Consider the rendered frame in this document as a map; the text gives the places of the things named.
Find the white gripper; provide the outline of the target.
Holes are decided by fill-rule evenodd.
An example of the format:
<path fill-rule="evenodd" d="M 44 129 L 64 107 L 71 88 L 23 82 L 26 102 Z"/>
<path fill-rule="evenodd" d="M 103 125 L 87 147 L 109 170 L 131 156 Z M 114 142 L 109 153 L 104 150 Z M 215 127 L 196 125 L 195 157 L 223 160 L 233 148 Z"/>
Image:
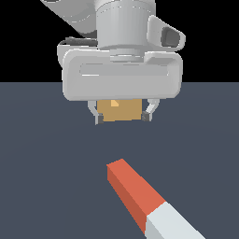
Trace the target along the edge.
<path fill-rule="evenodd" d="M 57 55 L 64 97 L 89 101 L 95 124 L 104 123 L 95 101 L 148 99 L 142 121 L 152 121 L 159 99 L 174 98 L 180 92 L 183 61 L 177 53 L 150 51 L 142 63 L 112 63 L 107 50 L 59 45 Z"/>

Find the tan box with hole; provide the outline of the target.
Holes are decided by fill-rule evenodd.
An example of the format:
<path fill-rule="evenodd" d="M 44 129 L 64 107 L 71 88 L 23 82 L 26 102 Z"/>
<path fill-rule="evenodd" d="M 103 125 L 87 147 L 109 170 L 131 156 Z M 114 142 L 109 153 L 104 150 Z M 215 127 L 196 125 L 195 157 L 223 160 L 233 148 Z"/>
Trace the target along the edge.
<path fill-rule="evenodd" d="M 103 114 L 103 121 L 140 120 L 142 100 L 99 100 L 97 111 Z"/>

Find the red and white peg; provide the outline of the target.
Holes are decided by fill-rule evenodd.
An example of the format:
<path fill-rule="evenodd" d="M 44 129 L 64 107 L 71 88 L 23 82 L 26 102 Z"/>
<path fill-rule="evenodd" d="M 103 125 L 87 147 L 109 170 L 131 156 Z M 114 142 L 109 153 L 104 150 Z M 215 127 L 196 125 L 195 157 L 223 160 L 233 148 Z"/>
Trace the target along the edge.
<path fill-rule="evenodd" d="M 106 167 L 108 182 L 147 239 L 205 239 L 124 159 Z"/>

